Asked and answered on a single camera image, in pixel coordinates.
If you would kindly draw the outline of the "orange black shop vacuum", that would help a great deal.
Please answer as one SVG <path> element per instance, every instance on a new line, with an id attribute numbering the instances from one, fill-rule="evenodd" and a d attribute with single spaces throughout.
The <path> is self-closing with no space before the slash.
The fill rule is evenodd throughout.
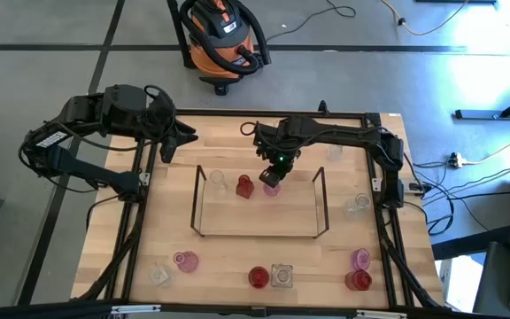
<path id="1" fill-rule="evenodd" d="M 272 63 L 262 26 L 240 0 L 183 0 L 170 10 L 184 66 L 215 95 Z"/>

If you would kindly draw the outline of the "red glass bulb vase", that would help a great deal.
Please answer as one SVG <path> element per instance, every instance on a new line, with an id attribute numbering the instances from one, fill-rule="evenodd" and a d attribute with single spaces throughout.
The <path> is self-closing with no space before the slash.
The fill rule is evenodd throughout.
<path id="1" fill-rule="evenodd" d="M 263 289 L 270 280 L 268 271 L 262 266 L 256 266 L 248 273 L 248 281 L 252 288 Z"/>
<path id="2" fill-rule="evenodd" d="M 240 175 L 236 186 L 236 195 L 249 199 L 254 191 L 254 183 L 248 175 Z"/>

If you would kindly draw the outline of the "wide pink ribbed glass jar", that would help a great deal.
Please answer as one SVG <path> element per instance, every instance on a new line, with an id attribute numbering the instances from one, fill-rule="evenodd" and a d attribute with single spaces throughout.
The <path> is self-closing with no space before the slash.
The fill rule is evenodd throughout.
<path id="1" fill-rule="evenodd" d="M 368 270 L 370 266 L 370 254 L 367 249 L 360 248 L 352 252 L 351 265 L 355 270 Z"/>

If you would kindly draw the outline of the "black overhead rig beam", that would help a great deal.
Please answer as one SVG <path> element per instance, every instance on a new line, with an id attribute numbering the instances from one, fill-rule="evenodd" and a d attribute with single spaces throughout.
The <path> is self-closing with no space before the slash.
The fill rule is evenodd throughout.
<path id="1" fill-rule="evenodd" d="M 140 313 L 200 313 L 247 315 L 264 318 L 272 315 L 343 316 L 375 319 L 510 319 L 507 316 L 454 312 L 450 309 L 396 306 L 388 309 L 329 307 L 210 306 L 185 304 L 134 304 L 123 299 L 75 300 L 49 304 L 0 307 L 0 319 L 72 319 L 101 315 Z"/>

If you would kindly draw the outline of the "clear glass carafe vase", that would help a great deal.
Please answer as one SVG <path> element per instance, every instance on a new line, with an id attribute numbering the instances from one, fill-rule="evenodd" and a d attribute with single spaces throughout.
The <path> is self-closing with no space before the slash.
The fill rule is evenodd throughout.
<path id="1" fill-rule="evenodd" d="M 213 190 L 220 196 L 224 196 L 228 191 L 225 175 L 221 170 L 214 169 L 210 173 L 210 182 Z"/>

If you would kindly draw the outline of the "large clear star-cut vase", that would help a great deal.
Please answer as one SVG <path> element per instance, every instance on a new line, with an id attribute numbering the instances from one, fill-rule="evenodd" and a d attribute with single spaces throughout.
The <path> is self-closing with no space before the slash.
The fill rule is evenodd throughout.
<path id="1" fill-rule="evenodd" d="M 291 289 L 293 287 L 293 266 L 287 264 L 273 264 L 271 285 L 274 288 Z"/>

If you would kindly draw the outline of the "dark grey box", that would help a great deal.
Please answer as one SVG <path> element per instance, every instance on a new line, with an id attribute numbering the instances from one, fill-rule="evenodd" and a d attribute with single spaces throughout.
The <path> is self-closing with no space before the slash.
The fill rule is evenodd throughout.
<path id="1" fill-rule="evenodd" d="M 473 312 L 510 318 L 510 248 L 491 242 L 483 264 Z"/>

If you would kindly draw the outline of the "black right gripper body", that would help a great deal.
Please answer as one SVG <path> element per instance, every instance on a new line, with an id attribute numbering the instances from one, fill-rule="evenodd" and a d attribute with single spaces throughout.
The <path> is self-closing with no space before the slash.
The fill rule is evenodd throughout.
<path id="1" fill-rule="evenodd" d="M 300 155 L 300 128 L 300 118 L 280 120 L 277 127 L 256 122 L 254 144 L 260 158 L 269 163 L 267 171 L 292 170 L 295 159 Z"/>

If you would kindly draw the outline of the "red ribbed glass bottle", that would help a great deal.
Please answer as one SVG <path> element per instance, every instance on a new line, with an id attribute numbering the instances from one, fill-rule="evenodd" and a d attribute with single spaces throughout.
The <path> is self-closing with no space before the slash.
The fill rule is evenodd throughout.
<path id="1" fill-rule="evenodd" d="M 365 270 L 360 269 L 347 273 L 344 283 L 352 291 L 367 291 L 373 283 L 373 279 Z"/>

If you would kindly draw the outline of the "black metal table frame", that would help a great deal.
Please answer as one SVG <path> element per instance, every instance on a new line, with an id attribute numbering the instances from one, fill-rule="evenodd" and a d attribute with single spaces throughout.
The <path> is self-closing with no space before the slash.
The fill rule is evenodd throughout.
<path id="1" fill-rule="evenodd" d="M 383 172 L 369 152 L 349 147 L 339 162 L 332 162 L 326 146 L 316 144 L 303 152 L 287 175 L 300 178 L 324 168 L 329 231 L 320 237 L 200 237 L 190 227 L 196 167 L 206 173 L 247 171 L 257 178 L 263 162 L 251 137 L 242 136 L 240 128 L 254 121 L 274 124 L 283 113 L 183 110 L 180 118 L 197 129 L 199 138 L 180 149 L 171 163 L 151 166 L 140 237 L 110 295 L 134 303 L 210 306 L 386 308 L 414 303 L 411 286 L 393 260 L 404 247 L 398 223 L 383 219 L 382 193 L 373 183 Z M 371 207 L 361 218 L 347 219 L 344 204 L 360 193 L 370 197 Z M 352 291 L 344 277 L 355 271 L 351 254 L 360 248 L 370 254 L 366 272 L 373 283 L 367 291 Z M 173 261 L 175 253 L 185 251 L 199 258 L 192 273 L 181 272 Z M 149 274 L 156 264 L 169 268 L 169 286 L 152 284 Z M 273 264 L 293 266 L 291 289 L 271 285 Z M 248 281 L 256 266 L 270 275 L 263 289 L 252 288 Z"/>

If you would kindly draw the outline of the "clear embossed round glass vase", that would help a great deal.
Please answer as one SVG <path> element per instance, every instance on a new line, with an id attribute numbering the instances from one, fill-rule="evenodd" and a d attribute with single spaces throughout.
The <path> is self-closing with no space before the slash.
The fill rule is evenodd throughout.
<path id="1" fill-rule="evenodd" d="M 360 193 L 345 202 L 343 213 L 347 219 L 359 219 L 368 212 L 370 207 L 370 197 L 365 193 Z"/>

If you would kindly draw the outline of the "clear diamond-cut square vase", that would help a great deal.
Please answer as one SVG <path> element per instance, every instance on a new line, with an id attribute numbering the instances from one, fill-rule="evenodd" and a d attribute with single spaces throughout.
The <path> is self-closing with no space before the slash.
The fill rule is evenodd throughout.
<path id="1" fill-rule="evenodd" d="M 170 270 L 165 264 L 156 264 L 149 276 L 152 284 L 157 287 L 166 287 L 172 283 Z"/>

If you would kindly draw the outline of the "tall pink ribbed glass vase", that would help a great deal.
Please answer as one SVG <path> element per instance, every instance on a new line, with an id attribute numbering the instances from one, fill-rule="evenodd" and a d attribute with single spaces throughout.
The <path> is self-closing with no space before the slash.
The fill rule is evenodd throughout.
<path id="1" fill-rule="evenodd" d="M 173 261 L 176 267 L 184 273 L 194 272 L 199 264 L 198 256 L 192 251 L 178 252 L 174 254 Z"/>

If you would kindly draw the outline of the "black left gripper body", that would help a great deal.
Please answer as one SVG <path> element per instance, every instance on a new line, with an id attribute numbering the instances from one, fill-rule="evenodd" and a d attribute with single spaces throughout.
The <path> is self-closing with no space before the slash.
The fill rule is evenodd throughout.
<path id="1" fill-rule="evenodd" d="M 153 141 L 162 140 L 174 125 L 175 113 L 174 102 L 170 98 L 152 100 L 146 113 L 148 138 Z"/>

